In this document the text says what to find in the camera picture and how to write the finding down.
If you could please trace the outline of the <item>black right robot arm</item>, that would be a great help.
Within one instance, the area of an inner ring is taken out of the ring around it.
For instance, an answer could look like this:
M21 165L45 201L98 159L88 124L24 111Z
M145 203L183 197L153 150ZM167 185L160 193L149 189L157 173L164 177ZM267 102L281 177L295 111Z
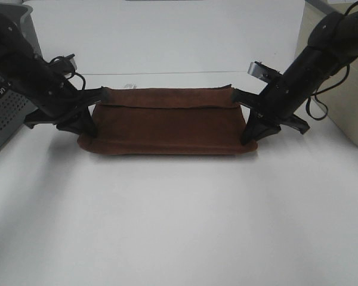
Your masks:
M237 89L232 101L250 109L240 141L243 145L280 132L283 125L301 134L308 123L295 115L302 103L321 93L323 82L349 68L358 58L358 1L347 11L331 12L310 33L306 47L281 74L277 70L252 62L248 73L267 85L259 94Z

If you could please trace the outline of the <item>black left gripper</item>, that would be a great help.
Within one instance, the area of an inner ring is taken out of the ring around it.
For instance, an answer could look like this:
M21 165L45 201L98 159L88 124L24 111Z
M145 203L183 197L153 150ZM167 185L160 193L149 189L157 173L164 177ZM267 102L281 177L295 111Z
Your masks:
M27 97L37 109L25 117L24 124L32 129L41 123L52 123L57 124L58 130L96 137L97 127L88 107L106 102L109 89L78 90L69 82L77 75L76 71L64 76L53 72L48 64L43 58L36 59L36 71L27 82L30 88ZM84 109L64 121L63 117L75 107Z

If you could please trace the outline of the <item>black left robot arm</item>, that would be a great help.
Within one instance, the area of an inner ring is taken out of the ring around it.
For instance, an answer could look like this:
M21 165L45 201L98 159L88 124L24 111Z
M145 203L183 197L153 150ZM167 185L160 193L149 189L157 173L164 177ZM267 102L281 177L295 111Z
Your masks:
M98 129L89 107L106 98L104 88L80 89L70 79L77 72L74 55L44 60L25 38L20 23L0 13L0 77L3 86L24 95L36 110L28 114L24 124L52 124L58 130L96 137Z

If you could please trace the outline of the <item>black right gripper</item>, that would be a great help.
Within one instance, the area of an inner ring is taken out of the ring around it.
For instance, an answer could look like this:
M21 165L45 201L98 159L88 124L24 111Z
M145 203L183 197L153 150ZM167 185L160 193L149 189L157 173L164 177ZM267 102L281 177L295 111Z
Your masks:
M299 64L291 64L281 77L273 79L259 93L253 94L240 89L232 92L232 102L251 109L245 129L240 137L242 145L259 141L278 134L280 125L287 125L301 134L309 130L309 125L294 112L307 98L309 82L307 72ZM258 112L269 112L279 124Z

